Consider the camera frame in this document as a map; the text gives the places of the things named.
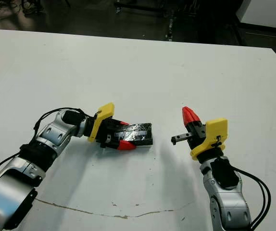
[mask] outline crack line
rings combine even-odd
[[[55,203],[51,203],[51,202],[47,202],[47,201],[42,201],[42,200],[37,199],[37,198],[36,198],[36,200],[39,201],[39,202],[42,202],[44,204],[47,204],[47,205],[52,205],[52,206],[59,207],[59,208],[69,209],[69,210],[76,211],[76,212],[81,212],[81,213],[86,213],[86,214],[96,215],[96,216],[102,216],[102,217],[109,217],[109,218],[121,218],[121,219],[139,218],[139,217],[142,217],[142,216],[145,216],[145,215],[150,215],[150,214],[155,214],[155,213],[179,211],[179,210],[187,207],[188,205],[194,203],[194,201],[192,201],[192,202],[189,202],[189,203],[183,205],[180,208],[165,209],[165,210],[160,210],[160,211],[153,211],[153,212],[143,213],[143,214],[140,214],[140,215],[137,215],[137,216],[128,216],[128,215],[124,215],[124,216],[115,215],[115,216],[112,216],[112,215],[106,215],[106,214],[100,214],[100,213],[92,213],[92,212],[88,212],[88,211],[81,210],[81,209],[66,207],[66,206],[63,206],[63,205],[57,205]]]

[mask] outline robotic arm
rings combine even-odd
[[[112,103],[101,107],[94,117],[80,109],[59,110],[55,120],[38,134],[41,119],[36,123],[31,142],[22,145],[20,152],[11,156],[14,158],[0,171],[0,231],[20,224],[38,194],[35,187],[72,136],[87,136],[89,141],[100,142],[101,147],[118,150],[152,144],[151,124],[129,125],[114,120],[113,110]]]
[[[266,216],[271,202],[267,186],[257,177],[230,165],[224,156],[224,141],[227,139],[227,120],[216,119],[202,124],[199,117],[188,107],[184,107],[183,121],[188,131],[174,136],[171,142],[187,140],[193,160],[201,164],[203,184],[210,197],[210,212],[214,231],[252,231]],[[242,173],[258,182],[263,192],[261,213],[252,222],[247,202],[242,194]],[[265,207],[265,194],[268,204]]]

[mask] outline white table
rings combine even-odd
[[[170,142],[186,131],[184,105],[204,122],[229,120],[225,154],[272,193],[256,230],[276,230],[271,49],[0,30],[0,160],[31,139],[44,112],[70,106],[93,114],[110,101],[114,118],[151,122],[154,145],[122,153],[72,139],[38,188],[45,203],[35,201],[17,230],[211,231],[200,165],[186,142]],[[261,192],[243,181],[254,218]]]

